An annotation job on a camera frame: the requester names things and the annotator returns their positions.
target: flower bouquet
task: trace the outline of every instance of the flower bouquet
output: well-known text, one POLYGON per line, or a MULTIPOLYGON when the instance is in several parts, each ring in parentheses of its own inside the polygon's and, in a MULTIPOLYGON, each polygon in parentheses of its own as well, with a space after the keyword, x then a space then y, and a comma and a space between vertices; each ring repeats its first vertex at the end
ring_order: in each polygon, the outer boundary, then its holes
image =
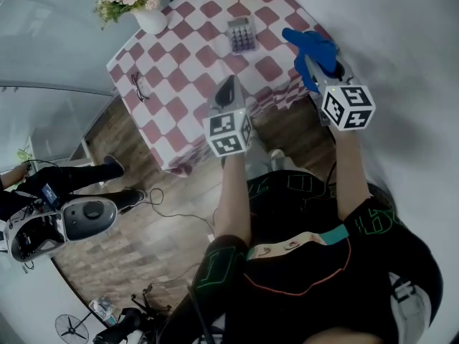
POLYGON ((137 18, 142 29, 147 33, 157 34, 167 25, 166 17, 157 10, 159 5, 160 0, 98 0, 94 12, 102 19, 104 23, 102 28, 105 28, 111 21, 118 23, 124 13, 130 12, 137 18), (150 25, 155 21, 153 25, 156 28, 148 29, 148 20, 150 20, 150 25))

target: flower pot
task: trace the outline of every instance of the flower pot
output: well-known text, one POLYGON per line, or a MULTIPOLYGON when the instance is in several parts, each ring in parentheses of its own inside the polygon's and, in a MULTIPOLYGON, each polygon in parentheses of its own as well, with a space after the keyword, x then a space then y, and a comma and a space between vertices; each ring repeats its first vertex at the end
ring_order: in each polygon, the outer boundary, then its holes
POLYGON ((159 34, 167 27, 167 18, 158 9, 134 9, 131 13, 146 33, 159 34))

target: blue cloth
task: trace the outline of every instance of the blue cloth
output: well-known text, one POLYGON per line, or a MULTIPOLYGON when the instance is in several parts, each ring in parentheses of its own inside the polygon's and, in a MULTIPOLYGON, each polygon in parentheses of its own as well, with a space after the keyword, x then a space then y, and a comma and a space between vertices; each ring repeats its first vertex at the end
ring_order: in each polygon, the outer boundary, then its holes
POLYGON ((303 77, 304 86, 319 93, 317 85, 306 66, 306 55, 316 61, 327 72, 334 72, 336 69, 336 54, 338 53, 336 45, 333 41, 322 37, 320 33, 315 31, 303 33, 285 28, 282 31, 282 36, 298 48, 295 69, 303 77))

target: red and white tablecloth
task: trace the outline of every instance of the red and white tablecloth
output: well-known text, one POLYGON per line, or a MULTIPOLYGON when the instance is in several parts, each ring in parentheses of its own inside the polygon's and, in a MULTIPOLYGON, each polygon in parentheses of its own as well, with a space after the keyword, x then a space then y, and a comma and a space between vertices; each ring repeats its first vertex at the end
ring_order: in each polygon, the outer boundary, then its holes
POLYGON ((325 33, 294 0, 174 0, 163 12, 168 28, 140 30, 107 64, 129 113, 161 168, 186 176, 212 155, 202 119, 207 98, 231 74, 240 79, 252 116, 276 105, 288 108, 308 93, 293 68, 297 49, 282 30, 325 33), (234 56, 227 22, 250 15, 257 50, 234 56), (131 75, 139 72, 138 99, 131 75))

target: shirt sleeve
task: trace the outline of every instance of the shirt sleeve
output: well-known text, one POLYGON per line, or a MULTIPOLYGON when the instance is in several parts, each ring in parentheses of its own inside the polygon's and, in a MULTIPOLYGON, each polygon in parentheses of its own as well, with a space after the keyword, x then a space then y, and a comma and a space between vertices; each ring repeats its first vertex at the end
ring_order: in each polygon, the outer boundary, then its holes
MULTIPOLYGON (((248 248, 235 236, 220 236, 207 248, 192 288, 207 327, 226 312, 243 277, 248 248)), ((158 337, 159 344, 193 343, 203 334, 189 294, 169 317, 158 337)))
POLYGON ((375 198, 364 201, 344 224, 351 238, 361 242, 373 261, 427 292, 432 305, 432 321, 442 299, 443 279, 429 247, 393 210, 375 198))

